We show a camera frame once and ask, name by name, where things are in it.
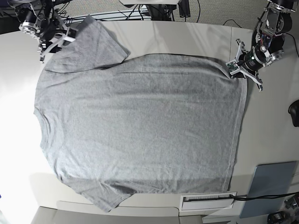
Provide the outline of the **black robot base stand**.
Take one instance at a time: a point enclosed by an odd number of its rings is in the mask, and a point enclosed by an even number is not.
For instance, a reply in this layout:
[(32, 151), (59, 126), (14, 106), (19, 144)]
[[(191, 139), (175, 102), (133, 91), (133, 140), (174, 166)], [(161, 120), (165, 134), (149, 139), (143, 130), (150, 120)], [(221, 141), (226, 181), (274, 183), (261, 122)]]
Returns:
[(179, 17), (187, 21), (191, 17), (191, 5), (188, 0), (120, 0), (127, 7), (138, 8), (141, 20), (149, 16), (152, 21), (175, 22), (174, 10), (178, 9)]

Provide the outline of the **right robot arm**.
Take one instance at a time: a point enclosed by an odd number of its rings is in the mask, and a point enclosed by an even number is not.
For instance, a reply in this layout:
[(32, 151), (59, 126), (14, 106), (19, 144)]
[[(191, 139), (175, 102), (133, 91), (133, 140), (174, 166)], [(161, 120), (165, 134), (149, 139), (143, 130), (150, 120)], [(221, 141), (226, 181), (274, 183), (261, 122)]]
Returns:
[(20, 22), (19, 29), (39, 41), (38, 52), (43, 63), (48, 53), (61, 50), (65, 42), (73, 42), (76, 30), (66, 26), (60, 19), (56, 6), (68, 0), (9, 0)]

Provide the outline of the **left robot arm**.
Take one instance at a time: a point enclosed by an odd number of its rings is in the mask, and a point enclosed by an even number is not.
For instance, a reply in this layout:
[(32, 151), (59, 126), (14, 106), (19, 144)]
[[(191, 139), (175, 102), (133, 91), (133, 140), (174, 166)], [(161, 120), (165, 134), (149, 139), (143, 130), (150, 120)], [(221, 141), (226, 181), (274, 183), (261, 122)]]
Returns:
[(298, 4), (297, 0), (268, 1), (254, 27), (250, 49), (246, 50), (245, 43), (236, 39), (236, 56), (226, 63), (232, 79), (249, 78), (263, 90), (259, 70), (282, 58), (285, 36), (292, 28), (291, 13), (296, 12)]

